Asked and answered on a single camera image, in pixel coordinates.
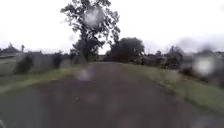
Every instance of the wet road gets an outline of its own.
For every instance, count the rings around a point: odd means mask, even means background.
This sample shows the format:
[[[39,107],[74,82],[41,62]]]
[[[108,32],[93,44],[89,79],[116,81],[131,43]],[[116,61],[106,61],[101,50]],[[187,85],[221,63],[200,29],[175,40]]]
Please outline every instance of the wet road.
[[[0,96],[7,128],[220,128],[157,83],[120,64],[95,63],[88,77],[71,75]]]

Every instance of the bush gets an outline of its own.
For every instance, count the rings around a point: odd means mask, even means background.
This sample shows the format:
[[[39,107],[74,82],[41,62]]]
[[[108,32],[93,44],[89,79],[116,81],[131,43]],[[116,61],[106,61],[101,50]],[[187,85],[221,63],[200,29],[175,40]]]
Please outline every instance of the bush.
[[[191,67],[184,67],[179,70],[179,73],[187,76],[194,77],[194,72]]]
[[[55,53],[55,54],[53,54],[53,66],[54,66],[54,68],[59,68],[60,67],[60,64],[61,64],[61,62],[62,62],[62,54],[61,54],[61,52],[58,52],[58,53]]]
[[[25,57],[17,63],[15,73],[27,73],[33,66],[33,58],[31,55],[26,54]]]

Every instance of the gray sky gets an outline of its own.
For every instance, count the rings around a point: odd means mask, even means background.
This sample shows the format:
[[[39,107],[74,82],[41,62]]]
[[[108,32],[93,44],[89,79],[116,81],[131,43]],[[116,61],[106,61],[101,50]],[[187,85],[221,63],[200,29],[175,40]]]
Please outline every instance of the gray sky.
[[[60,9],[69,0],[0,1],[0,46],[68,51],[77,36]],[[111,0],[121,37],[143,40],[146,50],[166,49],[182,38],[206,40],[224,50],[224,0]]]

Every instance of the grass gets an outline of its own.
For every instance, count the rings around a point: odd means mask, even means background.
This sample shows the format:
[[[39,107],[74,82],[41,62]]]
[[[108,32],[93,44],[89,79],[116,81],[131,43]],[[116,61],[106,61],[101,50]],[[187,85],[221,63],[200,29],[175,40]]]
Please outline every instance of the grass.
[[[140,65],[124,67],[165,86],[181,98],[224,114],[224,90],[180,75],[177,71]]]
[[[63,78],[72,73],[76,73],[80,69],[79,66],[55,69],[42,73],[29,73],[26,75],[16,75],[0,79],[0,94],[9,92],[14,89],[31,86],[38,83],[49,82]]]

